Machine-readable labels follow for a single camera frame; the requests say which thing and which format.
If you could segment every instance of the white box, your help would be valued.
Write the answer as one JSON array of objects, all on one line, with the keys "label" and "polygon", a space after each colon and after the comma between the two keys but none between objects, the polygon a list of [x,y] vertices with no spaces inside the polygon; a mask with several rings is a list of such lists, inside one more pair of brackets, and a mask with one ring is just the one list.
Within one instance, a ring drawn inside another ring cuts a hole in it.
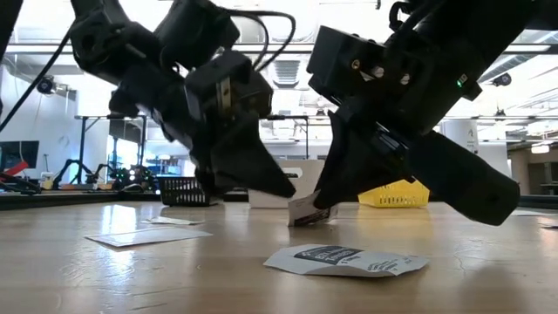
[{"label": "white box", "polygon": [[322,173],[325,160],[279,160],[277,162],[285,174],[298,174],[291,178],[296,189],[292,198],[282,198],[263,192],[249,190],[248,202],[251,208],[284,208],[289,201],[300,199],[314,193],[317,181]]}]

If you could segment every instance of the black monitor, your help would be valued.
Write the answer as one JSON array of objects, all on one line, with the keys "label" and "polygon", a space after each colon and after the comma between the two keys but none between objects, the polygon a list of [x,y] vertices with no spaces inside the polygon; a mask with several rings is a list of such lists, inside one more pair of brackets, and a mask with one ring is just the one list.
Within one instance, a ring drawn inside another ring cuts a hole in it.
[{"label": "black monitor", "polygon": [[0,171],[16,166],[22,157],[29,165],[27,168],[37,167],[38,140],[0,142]]}]

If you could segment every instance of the white paper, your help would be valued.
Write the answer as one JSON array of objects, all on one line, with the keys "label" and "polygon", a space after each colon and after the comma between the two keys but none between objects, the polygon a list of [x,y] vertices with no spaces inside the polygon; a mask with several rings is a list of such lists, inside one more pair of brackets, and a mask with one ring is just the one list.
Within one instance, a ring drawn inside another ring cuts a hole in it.
[{"label": "white paper", "polygon": [[200,236],[212,236],[212,234],[205,231],[163,227],[136,230],[121,234],[90,235],[85,238],[96,242],[102,242],[113,247],[122,248],[139,244],[193,239]]},{"label": "white paper", "polygon": [[514,216],[556,216],[557,211],[534,211],[534,210],[522,210],[516,209],[512,212]]},{"label": "white paper", "polygon": [[339,246],[307,244],[280,249],[265,266],[298,275],[324,276],[398,276],[420,270],[428,260],[419,256],[377,253]]},{"label": "white paper", "polygon": [[184,226],[194,226],[197,224],[204,223],[204,221],[189,221],[184,219],[175,219],[175,218],[167,218],[167,217],[154,217],[151,219],[146,219],[141,223],[151,223],[151,224],[175,224],[175,225],[184,225]]},{"label": "white paper", "polygon": [[302,199],[289,202],[289,227],[306,226],[311,223],[326,223],[337,218],[338,205],[318,209],[314,207],[314,200],[319,191]]}]

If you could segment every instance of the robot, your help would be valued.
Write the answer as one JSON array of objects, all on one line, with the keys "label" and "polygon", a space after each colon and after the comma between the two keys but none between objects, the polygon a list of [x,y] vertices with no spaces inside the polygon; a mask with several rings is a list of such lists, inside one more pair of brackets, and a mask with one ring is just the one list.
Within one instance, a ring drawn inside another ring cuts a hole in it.
[{"label": "robot", "polygon": [[[4,2],[0,52],[22,0]],[[130,21],[118,0],[71,4],[76,21],[65,41],[78,65],[118,86],[112,111],[142,111],[186,146],[207,193],[294,194],[258,134],[273,90],[232,49],[239,31],[231,16],[257,21],[265,12],[174,0],[151,32]],[[400,12],[409,15],[404,22]],[[329,113],[334,140],[314,205],[419,180],[466,217],[502,224],[518,204],[518,184],[432,129],[460,98],[481,93],[478,78],[523,30],[558,30],[555,12],[554,0],[408,0],[393,4],[394,33],[384,44],[321,27],[310,86],[338,109]],[[188,70],[185,78],[177,65]]]}]

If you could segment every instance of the workbench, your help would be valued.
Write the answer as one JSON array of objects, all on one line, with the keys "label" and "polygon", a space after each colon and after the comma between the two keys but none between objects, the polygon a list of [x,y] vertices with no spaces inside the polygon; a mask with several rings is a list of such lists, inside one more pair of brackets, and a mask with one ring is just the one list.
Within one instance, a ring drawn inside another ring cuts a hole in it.
[{"label": "workbench", "polygon": [[[210,237],[113,250],[84,236],[151,228],[146,218],[206,223]],[[429,209],[341,206],[330,225],[290,229],[287,212],[164,208],[121,202],[0,212],[5,313],[556,313],[558,232],[552,217],[499,228],[441,203]],[[298,276],[263,262],[306,243],[428,256],[400,277]]]}]

